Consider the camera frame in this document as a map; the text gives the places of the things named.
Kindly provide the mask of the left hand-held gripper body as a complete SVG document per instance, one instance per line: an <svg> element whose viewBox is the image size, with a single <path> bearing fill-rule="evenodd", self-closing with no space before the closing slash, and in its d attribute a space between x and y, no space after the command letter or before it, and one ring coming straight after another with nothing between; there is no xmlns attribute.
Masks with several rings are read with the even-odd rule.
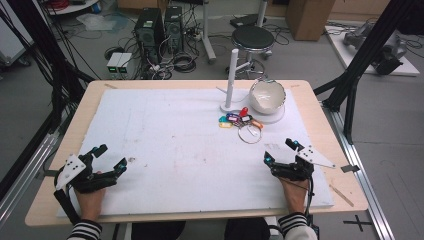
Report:
<svg viewBox="0 0 424 240"><path fill-rule="evenodd" d="M105 173L96 173L93 170L93 160L102 154L103 151L90 151L79 156L70 154L55 176L55 189L62 190L66 186L72 186L80 193L92 193L115 185L119 178L119 164Z"/></svg>

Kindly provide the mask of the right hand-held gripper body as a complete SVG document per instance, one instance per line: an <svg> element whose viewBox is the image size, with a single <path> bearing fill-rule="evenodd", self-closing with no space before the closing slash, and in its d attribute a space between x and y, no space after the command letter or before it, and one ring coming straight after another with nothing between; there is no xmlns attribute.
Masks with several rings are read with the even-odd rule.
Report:
<svg viewBox="0 0 424 240"><path fill-rule="evenodd" d="M336 165L321 152L309 145L297 148L292 163L278 163L271 159L271 174L275 177L287 178L290 181L304 181L312 177L316 166L335 168Z"/></svg>

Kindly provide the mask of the person's right hand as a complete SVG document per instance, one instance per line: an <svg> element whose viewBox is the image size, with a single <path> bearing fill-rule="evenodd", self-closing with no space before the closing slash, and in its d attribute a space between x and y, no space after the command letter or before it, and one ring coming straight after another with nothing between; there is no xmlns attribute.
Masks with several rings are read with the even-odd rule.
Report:
<svg viewBox="0 0 424 240"><path fill-rule="evenodd" d="M291 181L280 178L289 213L303 213L305 198L309 189L309 181Z"/></svg>

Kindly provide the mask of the person's left hand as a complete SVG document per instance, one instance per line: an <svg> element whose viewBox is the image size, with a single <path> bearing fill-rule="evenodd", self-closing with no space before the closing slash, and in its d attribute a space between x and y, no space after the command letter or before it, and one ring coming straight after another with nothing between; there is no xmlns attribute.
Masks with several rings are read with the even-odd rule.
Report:
<svg viewBox="0 0 424 240"><path fill-rule="evenodd" d="M77 201L81 210L80 217L83 220L96 222L102 211L102 202L106 189L102 188L91 193L80 193L75 190Z"/></svg>

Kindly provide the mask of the light wooden table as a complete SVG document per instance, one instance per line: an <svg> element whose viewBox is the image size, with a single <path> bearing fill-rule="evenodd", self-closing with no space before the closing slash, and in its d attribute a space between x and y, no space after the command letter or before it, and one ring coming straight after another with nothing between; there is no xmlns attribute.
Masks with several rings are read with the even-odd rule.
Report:
<svg viewBox="0 0 424 240"><path fill-rule="evenodd" d="M351 162L347 152L354 148L343 134L343 119L338 113L326 113L318 102L311 85L305 80L282 80L280 84L292 92L299 108L307 136L336 168L326 170L325 178L330 182L330 193L335 200L327 213L364 211L368 208L365 195L352 173L345 173L341 167ZM104 91L111 89L213 89L227 86L224 80L97 80L90 83L58 147L50 168L59 167L65 158L81 148L83 138L95 115ZM53 196L53 179L46 177L25 217L29 227L64 226L67 219L56 216L59 203Z"/></svg>

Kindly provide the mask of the bunch of colourful key tags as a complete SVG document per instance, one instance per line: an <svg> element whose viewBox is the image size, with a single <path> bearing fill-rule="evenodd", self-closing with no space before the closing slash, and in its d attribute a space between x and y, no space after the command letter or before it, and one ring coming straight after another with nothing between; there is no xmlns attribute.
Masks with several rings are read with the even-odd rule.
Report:
<svg viewBox="0 0 424 240"><path fill-rule="evenodd" d="M246 144L256 144L262 140L264 125L249 114L249 109L232 110L218 120L220 128L236 128L239 139Z"/></svg>

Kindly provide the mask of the thin wooden stick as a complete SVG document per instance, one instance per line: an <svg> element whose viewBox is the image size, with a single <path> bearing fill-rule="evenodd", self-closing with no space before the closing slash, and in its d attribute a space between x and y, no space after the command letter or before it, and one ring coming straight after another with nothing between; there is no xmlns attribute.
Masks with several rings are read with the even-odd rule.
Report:
<svg viewBox="0 0 424 240"><path fill-rule="evenodd" d="M329 184L329 187L340 197L342 198L349 206L354 207L354 203L345 196L340 190L334 187L332 184Z"/></svg>

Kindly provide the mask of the white eggshell bowl on base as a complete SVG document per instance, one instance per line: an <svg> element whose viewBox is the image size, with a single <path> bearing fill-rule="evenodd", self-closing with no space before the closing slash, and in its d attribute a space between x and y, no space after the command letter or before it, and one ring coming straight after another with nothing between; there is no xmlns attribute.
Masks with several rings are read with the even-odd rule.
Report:
<svg viewBox="0 0 424 240"><path fill-rule="evenodd" d="M274 124L285 114L286 92L284 87L274 81L256 81L249 90L233 91L231 108L248 108L248 113L263 124Z"/></svg>

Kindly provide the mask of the white cloth mat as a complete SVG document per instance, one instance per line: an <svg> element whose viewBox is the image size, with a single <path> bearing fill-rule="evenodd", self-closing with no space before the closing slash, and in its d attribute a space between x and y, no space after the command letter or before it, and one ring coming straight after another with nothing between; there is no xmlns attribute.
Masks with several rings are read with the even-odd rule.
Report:
<svg viewBox="0 0 424 240"><path fill-rule="evenodd" d="M291 163L285 141L311 141L293 97L284 116L263 129L222 128L224 96L216 89L108 89L78 152L107 150L93 162L110 171L128 162L107 190L105 216L281 210L280 182L263 157Z"/></svg>

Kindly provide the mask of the person's right leg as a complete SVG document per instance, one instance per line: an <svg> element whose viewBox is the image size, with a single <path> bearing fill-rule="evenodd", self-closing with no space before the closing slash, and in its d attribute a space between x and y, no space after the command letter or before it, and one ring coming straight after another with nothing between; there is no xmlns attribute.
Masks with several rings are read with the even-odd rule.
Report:
<svg viewBox="0 0 424 240"><path fill-rule="evenodd" d="M269 240L270 231L263 218L240 218L227 221L224 240Z"/></svg>

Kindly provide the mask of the person's leg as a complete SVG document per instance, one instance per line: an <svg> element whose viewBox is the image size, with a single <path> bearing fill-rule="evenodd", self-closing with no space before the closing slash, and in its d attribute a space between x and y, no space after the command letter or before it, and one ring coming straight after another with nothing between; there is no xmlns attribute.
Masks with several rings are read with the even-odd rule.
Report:
<svg viewBox="0 0 424 240"><path fill-rule="evenodd" d="M240 218L227 221L224 240L269 240L270 231L263 218Z"/></svg>
<svg viewBox="0 0 424 240"><path fill-rule="evenodd" d="M185 221L133 223L131 240L177 240L185 225Z"/></svg>

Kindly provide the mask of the person's left leg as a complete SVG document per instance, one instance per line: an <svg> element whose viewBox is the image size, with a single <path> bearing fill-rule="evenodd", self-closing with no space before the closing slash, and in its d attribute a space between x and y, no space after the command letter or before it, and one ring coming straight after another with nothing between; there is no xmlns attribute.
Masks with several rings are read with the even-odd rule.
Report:
<svg viewBox="0 0 424 240"><path fill-rule="evenodd" d="M131 240L177 240L185 225L185 221L133 223Z"/></svg>

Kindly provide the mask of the white branched stand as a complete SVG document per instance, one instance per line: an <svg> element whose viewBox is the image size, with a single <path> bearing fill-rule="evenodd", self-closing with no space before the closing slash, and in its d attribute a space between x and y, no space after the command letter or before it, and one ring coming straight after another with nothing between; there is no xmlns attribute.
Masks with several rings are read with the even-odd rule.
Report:
<svg viewBox="0 0 424 240"><path fill-rule="evenodd" d="M237 48L231 51L231 59L229 65L227 89L218 90L226 94L225 100L220 104L220 110L223 113L234 113L242 110L243 107L249 105L249 91L246 89L235 88L236 72L248 66L248 63L238 64L239 50Z"/></svg>

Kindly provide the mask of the small white power box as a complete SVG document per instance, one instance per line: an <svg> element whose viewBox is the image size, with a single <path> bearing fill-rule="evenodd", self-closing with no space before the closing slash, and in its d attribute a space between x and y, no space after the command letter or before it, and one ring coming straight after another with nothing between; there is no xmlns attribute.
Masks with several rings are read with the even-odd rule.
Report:
<svg viewBox="0 0 424 240"><path fill-rule="evenodd" d="M111 55L108 63L107 63L107 69L110 74L115 74L118 72L118 65L120 62L122 54L119 52L115 52Z"/></svg>
<svg viewBox="0 0 424 240"><path fill-rule="evenodd" d="M132 54L122 53L117 68L120 74L129 74L133 70Z"/></svg>

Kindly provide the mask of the black round stool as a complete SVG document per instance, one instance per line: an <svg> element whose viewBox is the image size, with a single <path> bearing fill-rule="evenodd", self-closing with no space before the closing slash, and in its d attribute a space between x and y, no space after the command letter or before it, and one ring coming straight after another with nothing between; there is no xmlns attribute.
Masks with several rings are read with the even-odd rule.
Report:
<svg viewBox="0 0 424 240"><path fill-rule="evenodd" d="M236 67L235 76L264 78L265 66L254 59L253 55L264 54L273 47L275 42L273 34L258 26L240 26L233 31L231 41L238 50L246 53L245 62Z"/></svg>

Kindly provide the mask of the grey robot part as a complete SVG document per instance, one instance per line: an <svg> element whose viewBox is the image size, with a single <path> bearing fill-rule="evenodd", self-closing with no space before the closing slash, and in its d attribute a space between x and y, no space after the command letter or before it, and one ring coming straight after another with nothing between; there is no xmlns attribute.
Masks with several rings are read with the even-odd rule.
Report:
<svg viewBox="0 0 424 240"><path fill-rule="evenodd" d="M343 44L346 46L353 46L356 50L358 50L370 34L373 27L373 24L366 22L354 31L347 32L344 36Z"/></svg>

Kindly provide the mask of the cardboard box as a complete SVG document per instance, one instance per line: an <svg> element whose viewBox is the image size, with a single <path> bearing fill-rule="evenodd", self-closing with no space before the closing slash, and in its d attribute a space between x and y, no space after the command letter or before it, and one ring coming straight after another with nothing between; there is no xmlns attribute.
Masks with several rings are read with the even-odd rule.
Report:
<svg viewBox="0 0 424 240"><path fill-rule="evenodd" d="M285 20L297 41L318 41L336 0L290 0Z"/></svg>

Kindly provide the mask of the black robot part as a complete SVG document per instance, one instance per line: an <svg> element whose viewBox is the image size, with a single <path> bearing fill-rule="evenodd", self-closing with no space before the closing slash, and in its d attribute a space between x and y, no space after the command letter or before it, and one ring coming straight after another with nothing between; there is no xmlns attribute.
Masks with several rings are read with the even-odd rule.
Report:
<svg viewBox="0 0 424 240"><path fill-rule="evenodd" d="M379 75L389 75L402 65L400 59L406 54L406 42L395 38L388 40L377 54L371 65Z"/></svg>

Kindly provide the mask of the clear plastic bag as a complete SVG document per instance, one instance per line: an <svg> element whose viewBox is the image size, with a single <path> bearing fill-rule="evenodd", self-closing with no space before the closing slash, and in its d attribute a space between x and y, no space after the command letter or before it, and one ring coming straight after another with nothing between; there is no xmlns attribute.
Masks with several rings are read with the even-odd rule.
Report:
<svg viewBox="0 0 424 240"><path fill-rule="evenodd" d="M86 13L76 18L87 31L110 31L116 25L115 21L106 20L101 15Z"/></svg>

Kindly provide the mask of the large black computer tower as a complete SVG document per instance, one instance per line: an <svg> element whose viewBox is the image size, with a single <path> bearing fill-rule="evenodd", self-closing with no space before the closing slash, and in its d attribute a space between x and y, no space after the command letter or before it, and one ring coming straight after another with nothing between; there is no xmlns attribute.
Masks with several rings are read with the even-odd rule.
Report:
<svg viewBox="0 0 424 240"><path fill-rule="evenodd" d="M151 63L159 64L163 53L160 47L165 40L162 12L159 8L144 8L134 27L135 35L143 55Z"/></svg>

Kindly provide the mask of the flat black device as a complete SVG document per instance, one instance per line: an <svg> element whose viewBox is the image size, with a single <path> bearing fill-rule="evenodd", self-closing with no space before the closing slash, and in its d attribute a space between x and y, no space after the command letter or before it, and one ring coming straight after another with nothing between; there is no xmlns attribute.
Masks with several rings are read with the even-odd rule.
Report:
<svg viewBox="0 0 424 240"><path fill-rule="evenodd" d="M258 18L258 14L248 14L242 17L234 17L230 20L230 24L235 28L240 26L257 26Z"/></svg>

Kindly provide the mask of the white floor board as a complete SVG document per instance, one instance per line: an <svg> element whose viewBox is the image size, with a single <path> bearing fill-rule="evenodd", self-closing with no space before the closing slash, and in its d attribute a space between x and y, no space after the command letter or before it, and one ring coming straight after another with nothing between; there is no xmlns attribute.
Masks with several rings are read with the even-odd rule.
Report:
<svg viewBox="0 0 424 240"><path fill-rule="evenodd" d="M346 31L342 27L326 26L325 30L342 65L344 68L347 68L353 60L357 50L353 46L347 46L343 43ZM402 62L402 65L392 71L390 73L391 76L418 76L420 74L420 72L406 57L401 57L400 61Z"/></svg>

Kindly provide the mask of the white desk leg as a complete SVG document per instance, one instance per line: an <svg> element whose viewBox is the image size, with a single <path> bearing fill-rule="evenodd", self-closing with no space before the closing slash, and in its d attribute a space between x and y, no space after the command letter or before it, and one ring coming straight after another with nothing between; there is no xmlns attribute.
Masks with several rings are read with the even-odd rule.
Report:
<svg viewBox="0 0 424 240"><path fill-rule="evenodd" d="M201 41L207 55L208 63L214 64L216 62L216 54L209 39L209 0L202 0L202 3L203 30L201 33Z"/></svg>

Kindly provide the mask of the slim black computer tower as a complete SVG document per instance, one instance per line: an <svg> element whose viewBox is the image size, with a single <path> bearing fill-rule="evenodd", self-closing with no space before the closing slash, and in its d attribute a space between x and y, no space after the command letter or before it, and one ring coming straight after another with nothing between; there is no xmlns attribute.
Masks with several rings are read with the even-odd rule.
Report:
<svg viewBox="0 0 424 240"><path fill-rule="evenodd" d="M164 18L169 53L183 50L182 7L168 6Z"/></svg>

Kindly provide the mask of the round white table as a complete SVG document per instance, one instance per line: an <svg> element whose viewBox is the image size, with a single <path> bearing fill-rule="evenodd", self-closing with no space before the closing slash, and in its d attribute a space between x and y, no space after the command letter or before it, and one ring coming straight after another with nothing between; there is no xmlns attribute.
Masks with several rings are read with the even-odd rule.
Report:
<svg viewBox="0 0 424 240"><path fill-rule="evenodd" d="M68 13L74 13L81 10L87 10L94 5L98 4L100 0L85 0L84 4L73 4L71 0L55 0L56 4L50 2L45 4L45 7L50 14L63 15Z"/></svg>

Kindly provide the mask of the aluminium rail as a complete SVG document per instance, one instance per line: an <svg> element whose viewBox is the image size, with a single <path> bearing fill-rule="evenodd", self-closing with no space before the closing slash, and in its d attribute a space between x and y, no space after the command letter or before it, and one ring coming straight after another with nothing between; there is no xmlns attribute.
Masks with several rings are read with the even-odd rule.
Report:
<svg viewBox="0 0 424 240"><path fill-rule="evenodd" d="M36 174L41 169L45 160L52 153L59 139L58 133L46 134L43 139L35 144L29 151L28 161L23 169L13 180L13 184L6 192L4 198L0 201L0 230L8 221L18 202L29 188Z"/></svg>
<svg viewBox="0 0 424 240"><path fill-rule="evenodd" d="M372 226L374 227L379 240L395 240L392 229L387 221L383 209L374 192L371 182L367 176L366 170L362 164L360 156L353 144L348 142L348 139L343 134L344 121L339 112L331 112L323 108L325 115L333 127L333 131L339 141L342 151L347 157L350 165L357 165L360 170L353 173L356 177L368 202L367 212L371 218Z"/></svg>

